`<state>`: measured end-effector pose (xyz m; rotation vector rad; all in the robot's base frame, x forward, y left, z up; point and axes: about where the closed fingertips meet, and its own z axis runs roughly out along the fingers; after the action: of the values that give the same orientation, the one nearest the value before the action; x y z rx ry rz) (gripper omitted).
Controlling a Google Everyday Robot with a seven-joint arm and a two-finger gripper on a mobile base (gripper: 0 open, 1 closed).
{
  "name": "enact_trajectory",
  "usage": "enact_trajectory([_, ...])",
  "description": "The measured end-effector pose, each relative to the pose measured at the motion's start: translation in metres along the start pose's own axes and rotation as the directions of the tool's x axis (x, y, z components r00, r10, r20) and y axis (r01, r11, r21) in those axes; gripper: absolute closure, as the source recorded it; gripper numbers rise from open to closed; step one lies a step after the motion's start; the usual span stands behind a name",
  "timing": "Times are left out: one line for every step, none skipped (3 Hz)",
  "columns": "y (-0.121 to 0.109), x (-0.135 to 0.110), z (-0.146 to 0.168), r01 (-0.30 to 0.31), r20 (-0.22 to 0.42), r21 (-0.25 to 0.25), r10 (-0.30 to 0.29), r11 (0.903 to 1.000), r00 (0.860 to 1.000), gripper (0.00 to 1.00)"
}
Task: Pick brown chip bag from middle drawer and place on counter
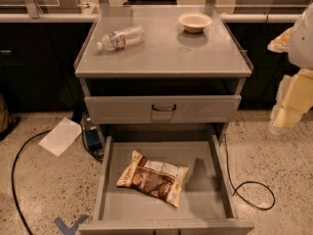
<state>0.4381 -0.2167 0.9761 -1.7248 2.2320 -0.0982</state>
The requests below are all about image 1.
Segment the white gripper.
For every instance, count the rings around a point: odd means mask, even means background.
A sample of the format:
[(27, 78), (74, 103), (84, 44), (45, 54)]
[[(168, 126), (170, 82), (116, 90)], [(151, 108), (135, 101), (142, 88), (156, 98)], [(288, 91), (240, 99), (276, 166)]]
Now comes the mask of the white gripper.
[[(267, 46), (275, 53), (290, 49), (291, 27), (271, 40)], [(270, 115), (269, 130), (282, 135), (294, 128), (313, 107), (313, 70), (301, 69), (294, 76), (285, 75), (280, 82), (276, 104)]]

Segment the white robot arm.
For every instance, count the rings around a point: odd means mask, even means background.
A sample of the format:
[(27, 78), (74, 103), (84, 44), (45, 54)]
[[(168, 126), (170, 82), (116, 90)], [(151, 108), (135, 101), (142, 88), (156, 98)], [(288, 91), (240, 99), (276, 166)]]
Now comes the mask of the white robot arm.
[(281, 135), (294, 128), (313, 107), (313, 4), (310, 4), (291, 28), (268, 45), (277, 53), (288, 53), (297, 74), (285, 75), (280, 82), (269, 130)]

